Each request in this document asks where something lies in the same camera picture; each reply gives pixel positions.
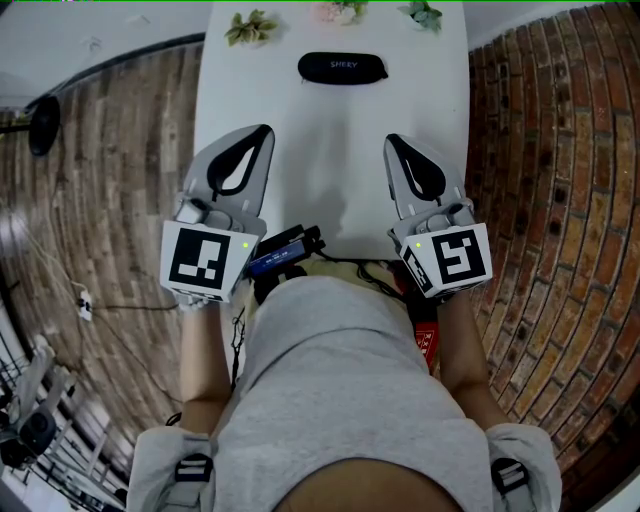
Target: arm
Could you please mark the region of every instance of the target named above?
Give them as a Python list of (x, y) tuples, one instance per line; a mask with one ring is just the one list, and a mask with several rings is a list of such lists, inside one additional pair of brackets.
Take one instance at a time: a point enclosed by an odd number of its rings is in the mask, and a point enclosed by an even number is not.
[(180, 393), (183, 401), (180, 426), (195, 433), (211, 434), (231, 397), (217, 304), (184, 315)]
[(467, 290), (438, 308), (440, 377), (465, 415), (480, 428), (510, 423), (489, 391), (484, 349)]

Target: white wall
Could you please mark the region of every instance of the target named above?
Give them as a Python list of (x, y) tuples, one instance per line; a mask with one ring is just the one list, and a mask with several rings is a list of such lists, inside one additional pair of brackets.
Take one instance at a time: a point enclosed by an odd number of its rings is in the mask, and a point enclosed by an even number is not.
[(0, 16), (0, 107), (24, 106), (117, 55), (205, 32), (210, 12), (209, 2), (14, 3)]
[(487, 44), (510, 28), (598, 3), (602, 2), (465, 2), (469, 50)]

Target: wire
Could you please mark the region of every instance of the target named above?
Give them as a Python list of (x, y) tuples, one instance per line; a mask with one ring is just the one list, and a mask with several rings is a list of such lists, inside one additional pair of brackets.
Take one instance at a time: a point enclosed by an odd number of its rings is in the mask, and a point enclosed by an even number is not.
[(238, 380), (238, 367), (240, 366), (240, 348), (244, 343), (245, 322), (242, 320), (242, 316), (244, 315), (244, 310), (245, 308), (243, 307), (240, 313), (238, 313), (238, 316), (236, 316), (231, 321), (231, 325), (233, 325), (233, 340), (231, 340), (231, 348), (233, 349), (233, 366), (231, 368), (231, 392), (232, 393), (236, 389), (236, 382)]
[(362, 279), (363, 281), (369, 284), (376, 285), (380, 289), (380, 292), (383, 293), (384, 295), (387, 295), (393, 299), (397, 299), (403, 304), (406, 303), (406, 299), (402, 296), (402, 294), (394, 290), (392, 286), (388, 285), (384, 281), (380, 281), (380, 279), (376, 279), (371, 274), (369, 274), (365, 266), (366, 261), (363, 262), (362, 260), (347, 260), (347, 259), (333, 258), (325, 254), (321, 249), (317, 249), (315, 252), (316, 254), (318, 254), (319, 256), (323, 257), (325, 260), (328, 260), (328, 261), (334, 261), (336, 263), (353, 263), (354, 265), (357, 265), (358, 266), (357, 276), (359, 279)]
[(107, 326), (107, 328), (109, 329), (109, 331), (111, 332), (111, 334), (113, 335), (113, 337), (118, 341), (118, 343), (122, 346), (122, 348), (124, 348), (129, 355), (135, 359), (135, 361), (138, 363), (138, 365), (140, 365), (140, 367), (144, 370), (144, 372), (147, 374), (147, 376), (149, 377), (149, 379), (151, 380), (151, 382), (153, 383), (153, 385), (164, 395), (166, 396), (169, 400), (176, 402), (176, 403), (182, 403), (182, 400), (178, 400), (177, 398), (174, 398), (173, 396), (171, 396), (171, 394), (164, 389), (160, 384), (158, 384), (158, 381), (156, 381), (155, 377), (153, 376), (153, 374), (149, 371), (149, 369), (146, 367), (146, 365), (140, 360), (140, 358), (127, 346), (127, 344), (125, 343), (125, 341), (118, 335), (118, 333), (115, 331), (115, 329), (113, 327), (111, 327), (111, 324), (109, 322), (107, 322), (107, 320), (102, 317), (101, 315), (98, 315), (96, 313), (93, 314), (93, 316), (95, 316), (96, 318), (99, 318), (100, 320), (102, 320), (102, 322), (104, 322), (104, 324)]

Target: black lamp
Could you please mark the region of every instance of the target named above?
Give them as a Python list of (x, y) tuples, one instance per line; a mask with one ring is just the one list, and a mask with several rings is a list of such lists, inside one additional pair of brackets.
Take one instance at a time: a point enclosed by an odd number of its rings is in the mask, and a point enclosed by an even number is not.
[(60, 103), (54, 96), (41, 99), (29, 124), (0, 127), (0, 133), (29, 131), (29, 150), (33, 156), (46, 155), (60, 127)]

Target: gray t-shirt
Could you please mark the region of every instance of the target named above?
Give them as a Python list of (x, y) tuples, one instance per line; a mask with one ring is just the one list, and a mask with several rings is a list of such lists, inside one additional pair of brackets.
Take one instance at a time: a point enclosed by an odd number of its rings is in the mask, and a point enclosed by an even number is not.
[[(193, 453), (213, 459), (209, 482), (176, 483), (176, 465)], [(513, 510), (491, 480), (500, 457), (529, 472), (522, 503), (558, 510), (560, 473), (543, 430), (483, 432), (429, 376), (403, 307), (306, 277), (276, 288), (256, 312), (243, 375), (211, 439), (175, 427), (138, 438), (127, 510), (270, 512), (304, 478), (349, 458), (420, 472), (465, 511)]]

